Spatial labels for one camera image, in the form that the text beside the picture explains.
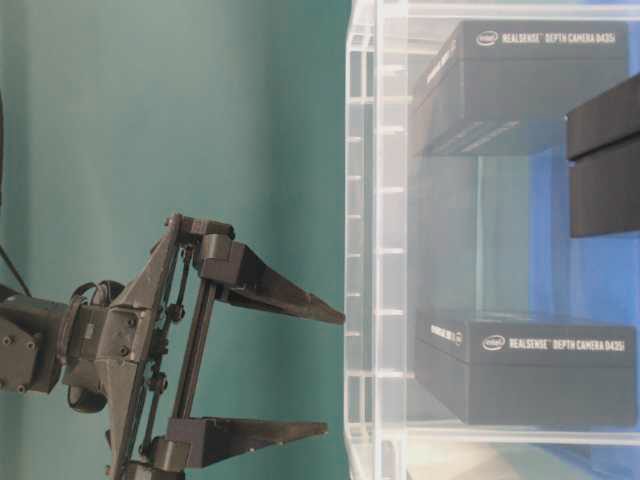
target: black box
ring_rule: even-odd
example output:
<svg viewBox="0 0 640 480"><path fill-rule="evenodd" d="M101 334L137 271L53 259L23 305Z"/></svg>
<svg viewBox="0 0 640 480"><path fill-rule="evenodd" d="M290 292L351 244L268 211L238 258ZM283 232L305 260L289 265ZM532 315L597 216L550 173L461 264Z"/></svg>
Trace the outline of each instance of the black box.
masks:
<svg viewBox="0 0 640 480"><path fill-rule="evenodd" d="M636 422L634 327L460 312L419 319L416 378L463 422L553 427Z"/></svg>
<svg viewBox="0 0 640 480"><path fill-rule="evenodd" d="M640 230L640 75L568 118L571 235Z"/></svg>
<svg viewBox="0 0 640 480"><path fill-rule="evenodd" d="M418 79L415 154L529 155L565 115L628 76L624 22L462 21Z"/></svg>

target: green background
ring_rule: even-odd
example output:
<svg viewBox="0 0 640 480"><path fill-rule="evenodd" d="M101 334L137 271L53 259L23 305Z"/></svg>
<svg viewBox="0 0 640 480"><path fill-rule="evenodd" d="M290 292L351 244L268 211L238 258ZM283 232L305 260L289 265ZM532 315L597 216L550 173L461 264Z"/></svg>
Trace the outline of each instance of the green background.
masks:
<svg viewBox="0 0 640 480"><path fill-rule="evenodd" d="M180 211L233 223L341 306L349 3L0 0L0 237L34 294L128 281ZM331 433L191 478L346 478L340 329L214 313L193 415L327 420ZM173 332L172 386L187 329ZM65 396L0 396L1 478L103 478L106 413L76 414Z"/></svg>

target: clear acrylic box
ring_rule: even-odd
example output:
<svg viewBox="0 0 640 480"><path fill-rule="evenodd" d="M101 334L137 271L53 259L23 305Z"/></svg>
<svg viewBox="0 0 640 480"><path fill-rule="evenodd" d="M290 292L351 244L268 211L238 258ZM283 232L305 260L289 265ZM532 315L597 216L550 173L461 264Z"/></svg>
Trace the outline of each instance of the clear acrylic box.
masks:
<svg viewBox="0 0 640 480"><path fill-rule="evenodd" d="M505 37L509 22L539 35ZM612 55L602 53L609 33L580 33L605 24L624 26ZM470 36L452 48L459 28ZM486 64L472 65L476 47L465 43L483 51L496 40L541 38L583 45L559 59L515 47L506 59L481 58L493 62L492 77ZM453 74L453 62L466 64ZM416 354L425 316L440 315L433 312L607 329L640 323L640 236L571 237L564 133L569 110L640 70L640 1L354 0L346 64L351 477L640 478L635 357L626 388L635 400L625 407L634 422L568 426L463 421L420 380L417 372L438 367ZM434 92L440 103L429 100ZM425 102L435 102L426 114ZM591 395L584 398L578 410Z"/></svg>

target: transparent acrylic shelf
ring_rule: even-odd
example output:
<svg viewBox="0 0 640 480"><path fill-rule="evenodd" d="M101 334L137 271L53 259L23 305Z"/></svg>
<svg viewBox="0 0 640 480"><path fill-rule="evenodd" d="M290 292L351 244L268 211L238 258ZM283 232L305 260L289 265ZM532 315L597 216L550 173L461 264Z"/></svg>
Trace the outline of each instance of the transparent acrylic shelf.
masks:
<svg viewBox="0 0 640 480"><path fill-rule="evenodd" d="M419 310L541 311L640 325L640 236L572 239L564 232L562 142L527 155L416 153L418 87L463 21L625 22L625 78L640 68L640 0L353 2L344 337L352 478L640 478L638 424L468 425L414 373ZM458 465L447 470L445 458Z"/></svg>

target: metal rod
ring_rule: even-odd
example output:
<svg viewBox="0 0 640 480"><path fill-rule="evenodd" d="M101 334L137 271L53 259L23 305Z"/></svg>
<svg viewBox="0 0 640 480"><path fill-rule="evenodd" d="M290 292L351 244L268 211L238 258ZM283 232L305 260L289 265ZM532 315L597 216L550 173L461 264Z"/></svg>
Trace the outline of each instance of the metal rod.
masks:
<svg viewBox="0 0 640 480"><path fill-rule="evenodd" d="M215 299L216 285L210 280L201 280L173 406L174 418L188 418L191 414Z"/></svg>
<svg viewBox="0 0 640 480"><path fill-rule="evenodd" d="M176 299L177 311L182 311L182 302L184 301L184 292L187 289L187 280L189 278L189 268L191 264L191 257L193 254L193 248L186 247L184 250L184 256L182 260L182 276L180 277L180 287L178 289L178 298ZM169 327L171 327L171 323L173 323L173 318L170 318L170 315L165 313L164 325L162 326L162 335L161 338L167 338L169 334ZM156 359L155 365L153 366L154 374L160 373L160 368L162 366L162 357L163 355L159 355ZM162 395L161 389L156 389L153 392L153 399L151 400L151 409L149 410L149 418L147 419L147 427L145 429L144 438L141 444L141 453L146 454L149 445L151 444L151 436L153 435L153 426L156 421L156 415L158 413L158 405L160 404L160 396Z"/></svg>

